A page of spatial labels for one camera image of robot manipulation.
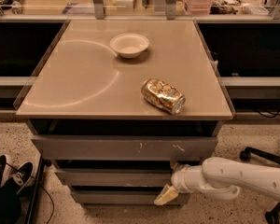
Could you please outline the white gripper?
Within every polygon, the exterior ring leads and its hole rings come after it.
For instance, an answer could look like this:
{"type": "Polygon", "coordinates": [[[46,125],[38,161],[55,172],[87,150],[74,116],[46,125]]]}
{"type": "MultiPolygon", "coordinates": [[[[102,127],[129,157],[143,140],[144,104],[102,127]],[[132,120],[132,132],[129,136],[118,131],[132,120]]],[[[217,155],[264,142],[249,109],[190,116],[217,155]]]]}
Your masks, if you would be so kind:
{"type": "Polygon", "coordinates": [[[177,198],[179,193],[200,191],[205,184],[201,165],[190,166],[178,161],[170,161],[170,167],[173,170],[171,176],[172,186],[168,184],[164,186],[161,193],[154,200],[155,205],[165,205],[177,198]]]}

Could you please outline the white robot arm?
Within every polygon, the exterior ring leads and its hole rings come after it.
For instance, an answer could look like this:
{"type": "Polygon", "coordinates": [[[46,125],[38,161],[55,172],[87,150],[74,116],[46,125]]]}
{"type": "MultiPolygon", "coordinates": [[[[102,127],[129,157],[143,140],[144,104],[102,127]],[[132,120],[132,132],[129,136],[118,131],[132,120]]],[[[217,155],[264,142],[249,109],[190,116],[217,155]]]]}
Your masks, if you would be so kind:
{"type": "Polygon", "coordinates": [[[219,157],[206,159],[202,165],[176,163],[171,184],[166,184],[154,201],[165,205],[179,194],[200,192],[205,196],[230,201],[240,188],[250,189],[280,202],[280,168],[242,163],[219,157]]]}

